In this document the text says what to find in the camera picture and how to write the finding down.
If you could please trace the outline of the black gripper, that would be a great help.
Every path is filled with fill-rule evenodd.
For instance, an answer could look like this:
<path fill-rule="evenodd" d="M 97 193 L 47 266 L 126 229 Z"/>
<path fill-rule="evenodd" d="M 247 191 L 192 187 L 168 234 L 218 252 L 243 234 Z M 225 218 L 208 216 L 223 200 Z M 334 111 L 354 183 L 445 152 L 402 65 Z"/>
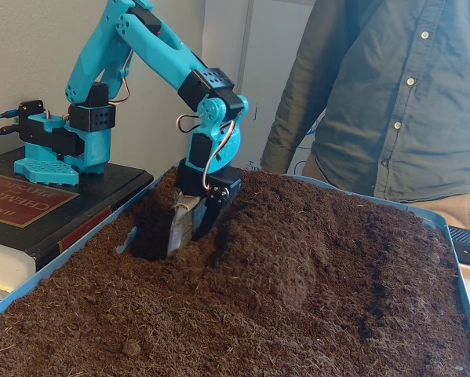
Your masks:
<path fill-rule="evenodd" d="M 242 182 L 240 169 L 226 166 L 206 175 L 186 165 L 182 159 L 178 165 L 176 187 L 184 194 L 176 194 L 173 205 L 173 220 L 169 228 L 166 256 L 172 257 L 193 237 L 200 240 L 215 226 L 227 202 L 234 199 Z M 206 210 L 202 216 L 202 200 L 206 198 Z"/>

